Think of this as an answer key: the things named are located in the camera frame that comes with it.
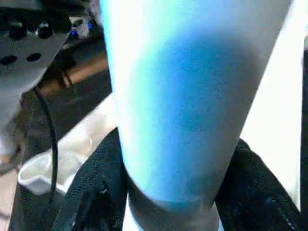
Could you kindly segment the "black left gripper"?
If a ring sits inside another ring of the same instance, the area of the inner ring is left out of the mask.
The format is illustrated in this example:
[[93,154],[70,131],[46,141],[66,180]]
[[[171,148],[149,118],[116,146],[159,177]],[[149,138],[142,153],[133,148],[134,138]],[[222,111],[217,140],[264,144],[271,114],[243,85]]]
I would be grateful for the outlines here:
[[0,35],[12,40],[39,39],[67,33],[69,40],[87,37],[91,30],[90,0],[2,0]]

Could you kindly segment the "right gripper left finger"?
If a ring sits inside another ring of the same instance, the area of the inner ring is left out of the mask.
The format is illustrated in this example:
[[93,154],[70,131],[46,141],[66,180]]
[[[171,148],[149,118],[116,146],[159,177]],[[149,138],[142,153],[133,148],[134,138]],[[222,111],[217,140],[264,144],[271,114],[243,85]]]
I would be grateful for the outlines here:
[[54,231],[120,231],[128,194],[118,130],[112,130],[75,175]]

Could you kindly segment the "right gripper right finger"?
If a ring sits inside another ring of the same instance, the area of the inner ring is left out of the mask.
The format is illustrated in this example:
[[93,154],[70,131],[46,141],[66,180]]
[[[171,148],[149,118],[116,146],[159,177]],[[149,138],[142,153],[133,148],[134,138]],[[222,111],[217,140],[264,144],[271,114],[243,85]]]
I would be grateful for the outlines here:
[[216,195],[226,231],[306,231],[290,195],[248,144],[239,140]]

